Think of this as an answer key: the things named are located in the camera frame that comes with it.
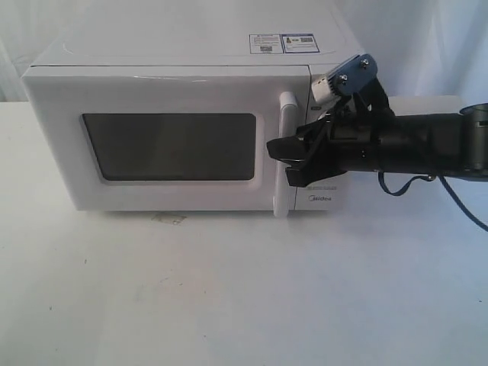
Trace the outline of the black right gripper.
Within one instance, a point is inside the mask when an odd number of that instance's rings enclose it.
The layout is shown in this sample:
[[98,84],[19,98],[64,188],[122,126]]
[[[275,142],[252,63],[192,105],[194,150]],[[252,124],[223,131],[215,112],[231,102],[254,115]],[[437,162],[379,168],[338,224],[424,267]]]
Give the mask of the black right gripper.
[[381,115],[381,94],[362,91],[340,99],[319,120],[296,129],[292,136],[266,143],[268,154],[285,161],[288,184],[305,188],[347,171],[371,169]]

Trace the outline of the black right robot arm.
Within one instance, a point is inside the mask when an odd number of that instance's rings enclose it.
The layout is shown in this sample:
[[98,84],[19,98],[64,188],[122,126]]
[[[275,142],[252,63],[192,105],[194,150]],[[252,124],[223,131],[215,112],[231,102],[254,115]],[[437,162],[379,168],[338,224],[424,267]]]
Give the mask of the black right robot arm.
[[289,185],[304,188],[346,172],[383,172],[487,180],[487,107],[457,113],[396,115],[360,95],[324,117],[267,143]]

